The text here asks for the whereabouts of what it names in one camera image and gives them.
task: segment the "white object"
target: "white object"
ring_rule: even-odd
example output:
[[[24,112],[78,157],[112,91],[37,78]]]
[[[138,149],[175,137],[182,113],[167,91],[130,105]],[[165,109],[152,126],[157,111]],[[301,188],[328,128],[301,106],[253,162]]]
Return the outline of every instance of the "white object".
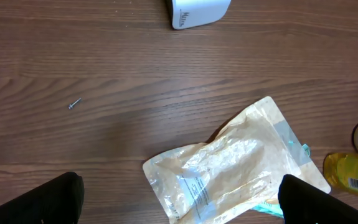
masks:
[[[231,0],[167,0],[173,28],[187,29],[216,22],[227,12]]]

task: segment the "clear plastic packaging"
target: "clear plastic packaging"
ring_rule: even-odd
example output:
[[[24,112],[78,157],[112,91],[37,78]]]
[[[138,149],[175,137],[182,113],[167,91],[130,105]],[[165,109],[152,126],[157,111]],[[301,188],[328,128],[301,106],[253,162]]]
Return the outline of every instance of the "clear plastic packaging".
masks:
[[[268,97],[249,106],[209,144],[173,149],[144,163],[170,224],[226,223],[259,203],[276,201],[285,174],[308,179],[276,132],[271,122],[276,115],[264,110],[271,103],[275,106]]]

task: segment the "screw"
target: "screw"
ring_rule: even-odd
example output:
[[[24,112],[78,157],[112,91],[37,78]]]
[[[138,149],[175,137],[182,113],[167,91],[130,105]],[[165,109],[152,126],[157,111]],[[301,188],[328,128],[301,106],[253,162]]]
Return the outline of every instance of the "screw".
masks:
[[[72,108],[75,106],[75,104],[79,103],[79,101],[81,101],[81,100],[82,100],[82,99],[79,98],[77,101],[75,101],[74,103],[72,103],[71,105],[69,105],[69,106],[68,106],[68,109],[72,109]]]

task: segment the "yellow label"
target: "yellow label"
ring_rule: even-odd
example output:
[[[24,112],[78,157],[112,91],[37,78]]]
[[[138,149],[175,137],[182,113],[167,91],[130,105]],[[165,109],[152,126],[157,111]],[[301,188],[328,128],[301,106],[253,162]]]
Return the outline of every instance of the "yellow label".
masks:
[[[339,159],[336,170],[339,181],[346,188],[358,192],[358,159],[352,156]]]

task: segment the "wood grain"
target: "wood grain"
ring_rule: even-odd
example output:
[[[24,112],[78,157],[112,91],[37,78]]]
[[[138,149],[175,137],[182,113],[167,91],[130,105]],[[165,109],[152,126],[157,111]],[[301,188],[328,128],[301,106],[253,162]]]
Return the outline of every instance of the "wood grain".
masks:
[[[0,0],[0,204],[74,171],[80,223],[167,223],[143,162],[267,95],[321,170],[353,151],[358,1],[233,0],[214,24],[169,23],[163,0]]]

